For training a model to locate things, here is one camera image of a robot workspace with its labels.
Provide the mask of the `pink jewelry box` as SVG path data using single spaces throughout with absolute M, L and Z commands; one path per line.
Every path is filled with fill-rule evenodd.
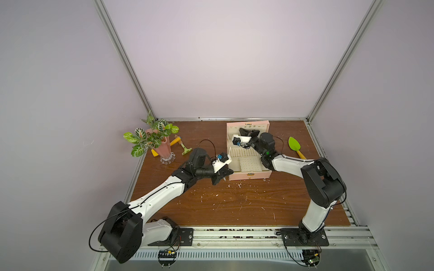
M 244 149 L 232 143 L 232 136 L 234 134 L 240 135 L 240 128 L 260 130 L 260 134 L 262 134 L 268 132 L 269 127 L 269 121 L 227 123 L 227 150 L 232 158 L 229 168 L 234 171 L 234 173 L 229 176 L 230 181 L 267 179 L 271 176 L 272 171 L 263 166 L 260 154 L 252 147 Z

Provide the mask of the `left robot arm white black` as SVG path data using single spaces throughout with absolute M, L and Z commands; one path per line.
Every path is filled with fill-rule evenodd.
M 210 179 L 216 185 L 233 174 L 229 168 L 231 161 L 231 156 L 225 152 L 211 158 L 206 150 L 193 149 L 189 159 L 151 192 L 129 203 L 114 204 L 108 217 L 99 224 L 102 228 L 99 243 L 120 264 L 129 261 L 142 246 L 156 242 L 173 244 L 178 225 L 170 219 L 150 222 L 151 217 L 197 181 Z

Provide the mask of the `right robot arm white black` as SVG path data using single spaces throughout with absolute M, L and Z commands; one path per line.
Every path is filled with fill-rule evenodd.
M 332 208 L 339 205 L 347 187 L 337 170 L 326 158 L 306 160 L 288 157 L 275 148 L 274 136 L 258 130 L 240 128 L 240 135 L 232 136 L 232 143 L 244 149 L 253 148 L 262 165 L 276 172 L 285 172 L 304 180 L 310 203 L 298 229 L 282 229 L 285 245 L 329 246 L 324 230 L 325 221 Z

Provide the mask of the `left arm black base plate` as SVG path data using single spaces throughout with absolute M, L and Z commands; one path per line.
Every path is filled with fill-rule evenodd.
M 152 219 L 142 227 L 141 246 L 192 246 L 193 228 L 181 228 L 168 217 Z

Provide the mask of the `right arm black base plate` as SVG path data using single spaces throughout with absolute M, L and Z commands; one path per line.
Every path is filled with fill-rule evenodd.
M 310 232 L 300 228 L 282 228 L 275 232 L 287 247 L 327 247 L 330 245 L 324 228 Z

